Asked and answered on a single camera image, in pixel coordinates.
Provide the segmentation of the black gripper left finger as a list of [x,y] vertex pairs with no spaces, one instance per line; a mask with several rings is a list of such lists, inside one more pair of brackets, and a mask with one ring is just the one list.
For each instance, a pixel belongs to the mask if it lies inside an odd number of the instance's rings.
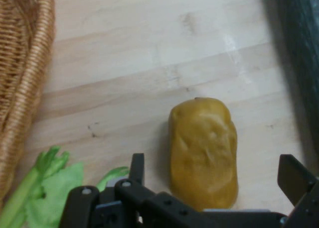
[[205,218],[178,199],[144,186],[145,157],[132,156],[128,178],[99,192],[73,189],[67,198],[61,228],[202,228]]

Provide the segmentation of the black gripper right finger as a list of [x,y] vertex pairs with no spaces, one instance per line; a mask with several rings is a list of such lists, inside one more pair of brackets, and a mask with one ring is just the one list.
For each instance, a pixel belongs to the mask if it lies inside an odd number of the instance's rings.
[[280,155],[277,183],[294,208],[284,228],[319,226],[319,179],[293,155]]

